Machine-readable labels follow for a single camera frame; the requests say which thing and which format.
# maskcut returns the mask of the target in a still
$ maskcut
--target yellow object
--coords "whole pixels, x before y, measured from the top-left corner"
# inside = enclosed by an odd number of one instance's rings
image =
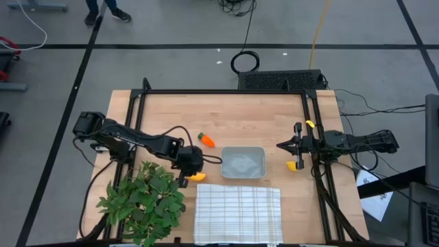
[[[296,162],[295,161],[287,161],[287,166],[290,171],[296,171]]]
[[[330,4],[330,3],[331,3],[331,0],[326,0],[326,2],[325,2],[325,4],[324,4],[323,13],[322,13],[322,15],[320,16],[320,21],[319,21],[318,26],[317,26],[316,34],[314,34],[313,46],[311,47],[311,58],[309,59],[309,67],[308,67],[308,69],[311,69],[312,66],[313,66],[313,60],[314,60],[314,46],[316,46],[317,37],[318,37],[318,34],[320,33],[320,29],[322,29],[322,25],[323,25],[324,17],[327,15],[328,7],[329,7],[329,4]]]
[[[197,175],[193,175],[188,177],[190,181],[200,182],[203,181],[206,178],[206,174],[197,172]]]
[[[316,126],[311,120],[306,120],[305,123],[307,123],[311,128],[315,128]]]

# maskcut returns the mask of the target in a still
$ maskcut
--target orange carrot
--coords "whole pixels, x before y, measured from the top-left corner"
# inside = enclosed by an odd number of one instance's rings
[[[212,141],[212,139],[210,137],[206,136],[205,134],[200,133],[198,135],[198,138],[206,146],[208,146],[210,148],[214,148],[215,147],[215,143]]]

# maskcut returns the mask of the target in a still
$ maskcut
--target yellow cable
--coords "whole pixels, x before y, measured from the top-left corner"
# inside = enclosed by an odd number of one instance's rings
[[[308,69],[311,69],[313,66],[313,60],[314,60],[314,46],[316,45],[316,40],[318,37],[318,34],[320,33],[320,29],[322,29],[322,25],[323,25],[323,21],[324,21],[324,17],[327,15],[328,12],[328,7],[329,4],[331,3],[331,0],[326,0],[324,3],[324,9],[323,9],[323,13],[320,16],[320,22],[318,23],[317,26],[317,30],[316,30],[316,34],[314,34],[314,39],[313,39],[313,46],[311,47],[311,58],[309,59],[309,67]]]

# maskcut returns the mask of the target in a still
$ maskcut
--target black shoe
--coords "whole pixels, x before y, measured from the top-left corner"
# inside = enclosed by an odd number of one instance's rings
[[[94,27],[98,15],[99,12],[90,12],[89,14],[87,14],[87,17],[84,20],[85,25],[87,25],[88,27]]]
[[[120,10],[119,8],[117,8],[116,10],[113,10],[111,12],[112,16],[116,19],[120,19],[123,22],[128,22],[131,21],[131,16],[127,13],[125,13],[124,11]]]

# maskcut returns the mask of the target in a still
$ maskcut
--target gray plastic tray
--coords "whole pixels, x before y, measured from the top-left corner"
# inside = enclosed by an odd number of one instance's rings
[[[225,178],[263,178],[267,174],[265,152],[260,147],[222,149],[221,175]]]

